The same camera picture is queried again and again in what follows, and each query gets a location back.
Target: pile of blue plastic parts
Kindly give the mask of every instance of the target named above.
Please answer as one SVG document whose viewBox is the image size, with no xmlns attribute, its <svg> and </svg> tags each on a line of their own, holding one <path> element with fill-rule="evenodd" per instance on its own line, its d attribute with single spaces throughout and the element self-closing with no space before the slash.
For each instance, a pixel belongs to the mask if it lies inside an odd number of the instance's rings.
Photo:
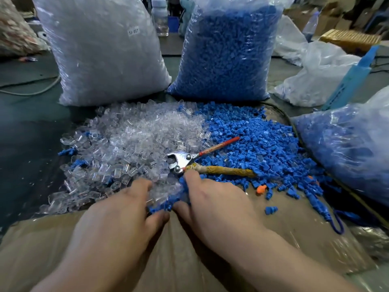
<svg viewBox="0 0 389 292">
<path fill-rule="evenodd" d="M 330 177 L 325 176 L 324 169 L 307 156 L 304 148 L 298 146 L 298 138 L 291 126 L 266 120 L 264 108 L 258 110 L 214 102 L 198 106 L 197 113 L 207 115 L 207 123 L 215 143 L 240 136 L 240 141 L 203 157 L 199 163 L 205 166 L 251 169 L 257 175 L 256 178 L 231 175 L 208 175 L 207 178 L 241 185 L 244 190 L 248 188 L 249 183 L 252 183 L 254 188 L 266 185 L 267 200 L 271 199 L 273 189 L 286 191 L 286 195 L 299 199 L 296 185 L 304 192 L 314 210 L 328 221 L 337 233 L 343 233 L 343 227 L 341 226 L 339 231 L 336 229 L 328 208 L 318 199 L 323 195 L 323 190 L 317 181 L 330 181 Z M 183 178 L 180 182 L 186 187 Z M 171 205 L 179 199 L 180 196 L 172 196 L 161 209 L 171 209 Z M 277 210 L 277 207 L 267 207 L 265 213 L 269 215 Z"/>
</svg>

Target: metal jaw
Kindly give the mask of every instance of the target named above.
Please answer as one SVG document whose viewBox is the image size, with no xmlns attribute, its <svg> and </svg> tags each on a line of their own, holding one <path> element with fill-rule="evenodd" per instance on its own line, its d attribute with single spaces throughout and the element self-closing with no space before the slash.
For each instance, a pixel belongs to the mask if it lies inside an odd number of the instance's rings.
<svg viewBox="0 0 389 292">
<path fill-rule="evenodd" d="M 168 158 L 174 158 L 175 162 L 169 164 L 169 169 L 176 174 L 184 172 L 183 168 L 189 165 L 194 159 L 199 157 L 199 154 L 189 154 L 185 151 L 175 151 L 167 154 Z"/>
</svg>

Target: right hand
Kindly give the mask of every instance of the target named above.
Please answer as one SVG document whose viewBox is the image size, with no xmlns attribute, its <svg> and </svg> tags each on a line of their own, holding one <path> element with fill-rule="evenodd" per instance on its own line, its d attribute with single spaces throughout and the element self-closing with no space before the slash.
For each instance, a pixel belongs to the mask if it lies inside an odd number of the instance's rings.
<svg viewBox="0 0 389 292">
<path fill-rule="evenodd" d="M 229 182 L 201 179 L 194 170 L 185 172 L 184 178 L 191 206 L 177 202 L 173 209 L 205 245 L 229 263 L 235 263 L 245 255 L 242 247 L 255 244 L 258 235 L 265 231 L 249 197 Z"/>
</svg>

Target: hand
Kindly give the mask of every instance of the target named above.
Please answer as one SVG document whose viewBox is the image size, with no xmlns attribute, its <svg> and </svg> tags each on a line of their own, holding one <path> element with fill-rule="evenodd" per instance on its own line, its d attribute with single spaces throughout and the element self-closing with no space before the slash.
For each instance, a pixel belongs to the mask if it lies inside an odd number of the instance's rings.
<svg viewBox="0 0 389 292">
<path fill-rule="evenodd" d="M 85 212 L 61 264 L 43 281 L 48 290 L 60 291 L 62 285 L 66 291 L 107 291 L 137 264 L 150 239 L 169 220 L 164 211 L 146 218 L 151 185 L 137 179 Z"/>
<path fill-rule="evenodd" d="M 256 238 L 265 231 L 250 199 L 237 186 L 201 179 L 194 170 L 188 170 L 184 178 L 191 206 L 178 202 L 173 209 L 205 245 L 229 263 L 238 264 L 253 234 Z"/>
</svg>

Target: floor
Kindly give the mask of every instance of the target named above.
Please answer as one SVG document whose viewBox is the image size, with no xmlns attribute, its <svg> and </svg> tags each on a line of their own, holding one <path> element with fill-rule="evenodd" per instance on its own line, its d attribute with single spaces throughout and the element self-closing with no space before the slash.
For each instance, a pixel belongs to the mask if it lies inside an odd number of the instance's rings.
<svg viewBox="0 0 389 292">
<path fill-rule="evenodd" d="M 381 47 L 379 55 L 388 55 L 389 48 Z M 38 62 L 21 63 L 17 60 L 0 64 L 0 88 L 12 92 L 32 93 L 42 90 L 58 75 L 51 54 L 37 56 Z M 165 57 L 165 64 L 173 79 L 177 76 L 179 57 Z M 268 87 L 272 88 L 285 78 L 295 75 L 299 67 L 282 59 L 272 59 Z M 353 102 L 366 102 L 375 92 L 389 82 L 389 74 L 369 75 Z M 64 107 L 59 105 L 60 84 L 50 91 L 35 97 L 0 95 L 0 234 L 7 227 L 22 219 L 31 218 L 38 207 L 47 203 L 47 195 L 63 182 L 59 165 L 68 162 L 59 158 L 59 142 L 62 134 L 94 116 L 94 108 Z M 153 98 L 172 100 L 169 95 L 156 94 Z M 308 113 L 311 108 L 293 107 L 272 96 L 269 102 L 277 104 L 289 116 Z M 382 290 L 388 286 L 379 276 L 388 267 L 365 276 L 354 275 L 353 281 L 368 290 Z"/>
</svg>

